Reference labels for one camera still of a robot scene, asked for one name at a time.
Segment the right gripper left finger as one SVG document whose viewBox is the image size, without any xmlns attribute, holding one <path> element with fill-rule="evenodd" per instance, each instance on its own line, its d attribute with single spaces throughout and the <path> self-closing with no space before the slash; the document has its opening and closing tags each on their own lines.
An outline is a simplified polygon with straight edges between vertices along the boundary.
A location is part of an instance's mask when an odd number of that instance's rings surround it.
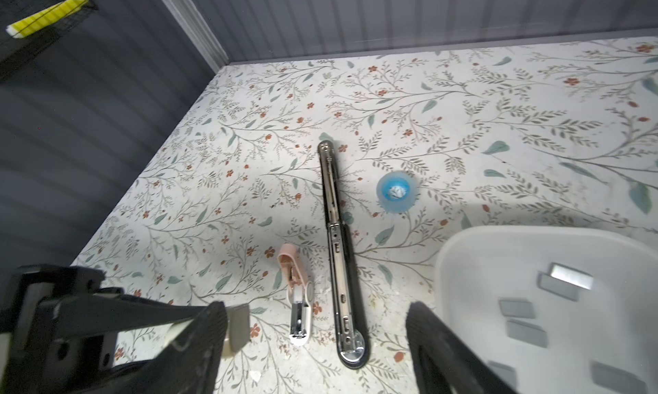
<svg viewBox="0 0 658 394">
<path fill-rule="evenodd" d="M 228 331 L 228 312 L 222 302 L 203 307 L 163 303 L 139 304 L 120 331 L 154 325 L 190 322 L 160 353 L 102 373 L 78 393 L 211 393 Z"/>
</svg>

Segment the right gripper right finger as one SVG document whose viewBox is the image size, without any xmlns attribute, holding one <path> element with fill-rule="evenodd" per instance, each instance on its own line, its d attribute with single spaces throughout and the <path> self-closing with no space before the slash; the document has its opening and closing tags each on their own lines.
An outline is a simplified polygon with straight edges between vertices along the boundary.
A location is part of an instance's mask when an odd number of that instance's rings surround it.
<svg viewBox="0 0 658 394">
<path fill-rule="evenodd" d="M 405 326 L 419 392 L 514 392 L 424 303 L 411 303 Z"/>
</svg>

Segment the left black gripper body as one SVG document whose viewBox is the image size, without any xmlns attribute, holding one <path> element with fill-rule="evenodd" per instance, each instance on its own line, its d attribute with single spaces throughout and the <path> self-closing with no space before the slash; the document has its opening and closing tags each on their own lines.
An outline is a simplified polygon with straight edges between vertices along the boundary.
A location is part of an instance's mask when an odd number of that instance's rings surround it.
<svg viewBox="0 0 658 394">
<path fill-rule="evenodd" d="M 100 270 L 19 268 L 1 304 L 3 393 L 145 393 L 150 361 L 116 366 L 121 332 L 193 320 L 201 307 L 173 306 L 102 287 Z"/>
</svg>

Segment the beige staple box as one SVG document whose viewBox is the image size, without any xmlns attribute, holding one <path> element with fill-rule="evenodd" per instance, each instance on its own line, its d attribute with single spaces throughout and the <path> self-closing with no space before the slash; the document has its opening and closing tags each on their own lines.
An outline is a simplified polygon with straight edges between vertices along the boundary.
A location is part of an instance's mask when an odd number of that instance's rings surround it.
<svg viewBox="0 0 658 394">
<path fill-rule="evenodd" d="M 223 358 L 233 357 L 250 342 L 250 309 L 248 304 L 226 308 L 227 330 L 222 352 Z"/>
</svg>

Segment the black stapler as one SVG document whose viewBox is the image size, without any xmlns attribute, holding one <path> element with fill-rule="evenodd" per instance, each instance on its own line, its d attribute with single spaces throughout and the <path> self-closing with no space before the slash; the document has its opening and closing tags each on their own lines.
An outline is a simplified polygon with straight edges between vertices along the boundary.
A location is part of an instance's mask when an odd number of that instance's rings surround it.
<svg viewBox="0 0 658 394">
<path fill-rule="evenodd" d="M 346 368 L 363 368 L 369 359 L 368 327 L 351 234 L 339 198 L 339 171 L 332 141 L 317 148 L 324 198 L 336 349 Z"/>
</svg>

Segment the pink staple box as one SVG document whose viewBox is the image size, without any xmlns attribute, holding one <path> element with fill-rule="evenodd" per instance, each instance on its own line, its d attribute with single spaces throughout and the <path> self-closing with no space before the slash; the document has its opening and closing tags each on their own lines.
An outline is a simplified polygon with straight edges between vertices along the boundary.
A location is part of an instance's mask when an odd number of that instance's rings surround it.
<svg viewBox="0 0 658 394">
<path fill-rule="evenodd" d="M 277 259 L 291 303 L 289 339 L 292 345 L 302 347 L 312 334 L 314 286 L 295 245 L 284 244 Z"/>
</svg>

